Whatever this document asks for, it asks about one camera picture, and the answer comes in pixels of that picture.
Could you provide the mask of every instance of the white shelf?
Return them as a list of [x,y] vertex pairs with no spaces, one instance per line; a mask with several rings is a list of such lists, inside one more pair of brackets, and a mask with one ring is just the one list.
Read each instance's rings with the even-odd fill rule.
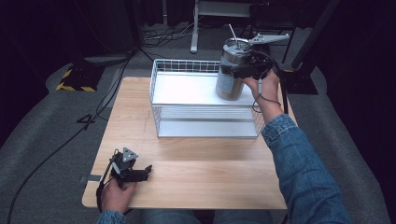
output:
[[248,8],[250,5],[246,3],[200,1],[199,15],[249,17]]
[[154,61],[150,100],[159,137],[257,138],[262,115],[250,88],[228,101],[216,93],[219,62]]

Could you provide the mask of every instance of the denim sleeve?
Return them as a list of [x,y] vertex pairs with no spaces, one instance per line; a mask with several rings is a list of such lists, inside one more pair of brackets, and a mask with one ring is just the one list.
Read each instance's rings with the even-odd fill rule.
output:
[[99,216],[97,224],[126,224],[125,215],[112,210],[103,211]]
[[262,136],[273,153],[291,223],[352,223],[337,183],[288,115],[268,122]]

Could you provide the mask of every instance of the hand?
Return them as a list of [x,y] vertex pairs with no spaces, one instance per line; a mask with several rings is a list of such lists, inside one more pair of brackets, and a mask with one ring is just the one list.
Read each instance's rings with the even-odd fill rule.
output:
[[260,107],[265,123],[268,123],[273,118],[283,114],[283,110],[277,102],[277,87],[279,82],[274,70],[271,69],[268,71],[267,76],[262,80],[262,95],[260,97],[258,80],[252,77],[246,77],[243,81],[250,87],[256,103]]
[[[246,77],[243,81],[250,87],[254,99],[257,99],[259,96],[259,81],[252,77]],[[277,87],[278,78],[274,70],[271,69],[268,71],[267,76],[262,80],[262,96],[268,99],[277,100]]]
[[126,212],[136,185],[136,182],[128,184],[128,186],[124,184],[124,188],[120,189],[117,179],[111,179],[102,192],[102,210]]

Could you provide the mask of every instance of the wooden tabletop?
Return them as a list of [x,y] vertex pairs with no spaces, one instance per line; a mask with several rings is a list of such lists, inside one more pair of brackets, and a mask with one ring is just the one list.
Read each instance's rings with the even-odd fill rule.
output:
[[[148,77],[122,81],[91,174],[103,175],[114,150],[124,147],[139,155],[134,169],[152,164],[148,181],[137,185],[131,207],[286,209],[271,151],[261,136],[158,138]],[[85,206],[96,207],[98,185],[88,182]]]

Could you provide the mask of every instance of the black wire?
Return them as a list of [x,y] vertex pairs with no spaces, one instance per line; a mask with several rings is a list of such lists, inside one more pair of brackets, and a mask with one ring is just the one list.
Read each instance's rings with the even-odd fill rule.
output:
[[112,160],[110,160],[110,162],[108,163],[108,166],[107,166],[107,168],[105,170],[105,174],[102,176],[102,180],[99,182],[99,187],[96,190],[96,205],[98,206],[99,213],[102,213],[102,193],[103,193],[103,189],[105,188],[107,183],[110,180],[113,179],[113,178],[110,178],[106,183],[104,183],[105,182],[105,178],[107,176],[107,172],[110,169],[111,162],[112,162]]
[[90,25],[90,23],[88,22],[87,17],[85,17],[84,13],[81,10],[81,7],[78,5],[78,3],[76,2],[76,0],[73,0],[74,4],[76,5],[76,8],[78,9],[79,14],[81,15],[81,17],[84,19],[85,23],[87,24],[88,28],[90,29],[93,37],[95,37],[95,39],[98,41],[99,44],[101,44],[105,49],[114,52],[114,53],[126,53],[129,54],[132,51],[134,51],[134,48],[127,50],[127,51],[117,51],[114,49],[109,48],[105,43],[102,42],[102,40],[99,38],[99,36],[96,34],[96,32],[93,30],[92,26]]
[[169,34],[166,33],[169,29],[166,29],[165,32],[163,32],[161,35],[148,36],[147,38],[154,38],[154,37],[159,37],[159,38],[157,39],[156,44],[147,43],[146,38],[144,38],[144,47],[147,47],[147,48],[162,47],[173,40],[179,40],[181,38],[184,38],[186,35],[191,35],[191,33],[182,35],[182,33],[184,31],[189,31],[191,28],[192,28],[192,24],[190,24],[189,26],[187,26],[185,28],[180,28],[179,29],[179,30],[181,30],[180,32],[177,32],[176,29],[173,28],[173,31]]
[[281,224],[286,224],[288,222],[288,219],[289,219],[288,214],[286,214],[285,217],[283,217]]
[[90,120],[87,124],[85,124],[81,129],[79,129],[72,137],[70,137],[67,141],[65,141],[60,147],[58,147],[54,152],[49,154],[49,156],[44,159],[40,164],[37,165],[37,167],[30,173],[22,182],[21,186],[18,188],[17,192],[14,195],[14,198],[12,199],[11,206],[9,207],[8,210],[8,217],[7,217],[7,223],[11,223],[11,216],[12,216],[12,210],[14,208],[15,202],[17,201],[17,198],[25,186],[25,184],[29,181],[29,179],[35,174],[35,172],[46,162],[48,161],[53,155],[55,155],[58,151],[60,151],[63,147],[65,147],[69,142],[71,142],[76,136],[78,136],[84,129],[88,127],[94,120],[96,119],[96,116],[93,117],[92,120]]
[[279,80],[280,80],[280,89],[282,91],[282,99],[283,99],[283,110],[284,110],[285,114],[289,114],[288,93],[287,93],[287,90],[286,90],[286,81],[287,80],[286,80],[286,77],[285,77],[285,74],[284,74],[283,70],[280,69],[279,64],[275,61],[275,59],[272,58],[267,53],[262,52],[262,51],[258,51],[258,50],[254,50],[254,49],[252,49],[251,52],[263,55],[263,56],[269,58],[272,61],[274,67],[277,70],[276,74],[277,74],[277,76],[279,77]]
[[[122,65],[121,70],[120,70],[120,77],[122,77],[122,74],[125,70],[126,65],[128,64],[129,61],[131,61],[132,56]],[[89,120],[81,129],[79,129],[73,136],[71,136],[69,139],[67,139],[63,144],[61,144],[55,151],[53,151],[51,154],[48,155],[48,157],[46,159],[44,159],[42,162],[40,162],[40,164],[37,165],[37,167],[23,180],[22,184],[20,185],[20,187],[18,188],[17,192],[15,193],[12,202],[11,202],[11,206],[9,207],[8,210],[8,217],[7,217],[7,224],[11,223],[11,217],[12,217],[12,211],[14,209],[15,206],[15,202],[17,201],[18,196],[21,193],[21,190],[23,189],[23,187],[26,185],[26,183],[29,181],[29,179],[35,174],[35,172],[41,168],[41,166],[48,161],[53,155],[55,155],[57,152],[59,152],[62,148],[64,148],[67,144],[69,144],[74,138],[76,138],[83,130],[85,130],[91,123],[93,123],[96,118],[99,118],[100,113],[103,112],[103,110],[107,107],[107,105],[110,103],[111,99],[114,97],[115,92],[117,91],[117,89],[114,90],[112,96],[110,97],[110,99],[107,101],[107,103],[102,107],[102,109],[99,110],[99,112],[97,111],[96,108],[96,115],[93,117],[93,119]]]
[[[259,79],[262,79],[262,77],[263,77],[265,74],[267,74],[267,72],[268,72],[268,70],[267,70],[267,71],[264,71],[264,72],[260,75]],[[267,99],[267,98],[265,98],[264,96],[262,96],[261,94],[259,94],[259,95],[256,97],[256,99],[254,99],[253,105],[251,106],[251,108],[252,108],[252,109],[254,110],[254,112],[256,112],[256,113],[261,113],[261,111],[258,111],[258,110],[256,110],[256,109],[254,108],[254,105],[256,104],[257,100],[258,100],[260,97],[261,97],[262,99],[264,99],[265,101],[272,102],[272,103],[278,104],[279,106],[282,106],[282,104],[281,104],[280,102],[275,101],[275,100]]]
[[[116,95],[117,89],[120,86],[120,82],[121,82],[121,78],[122,75],[124,73],[125,67],[126,65],[129,63],[129,61],[131,61],[132,57],[130,57],[127,61],[124,62],[124,64],[121,66],[120,68],[120,74],[117,77],[116,81],[113,83],[113,85],[111,86],[110,90],[107,92],[107,94],[105,95],[105,97],[101,100],[101,102],[99,103],[99,105],[96,107],[96,116],[99,117],[100,119],[104,119],[104,120],[108,120],[105,119],[103,117],[100,116],[100,114],[102,113],[103,110],[105,110],[105,108],[108,106],[108,104],[110,104],[111,100],[113,99],[113,97]],[[116,89],[113,91],[113,93],[111,94],[110,99],[108,99],[107,103],[100,109],[99,111],[99,107],[100,105],[103,103],[103,101],[106,99],[106,97],[111,93],[111,91],[113,90],[113,88],[116,86]]]
[[154,62],[154,59],[152,59],[152,58],[149,56],[149,54],[156,55],[156,56],[159,56],[159,57],[161,57],[161,58],[168,59],[168,58],[166,58],[166,57],[164,57],[164,56],[162,56],[162,55],[160,55],[160,54],[155,54],[155,53],[146,52],[146,51],[142,50],[142,48],[139,48],[139,50],[142,51],[152,62]]

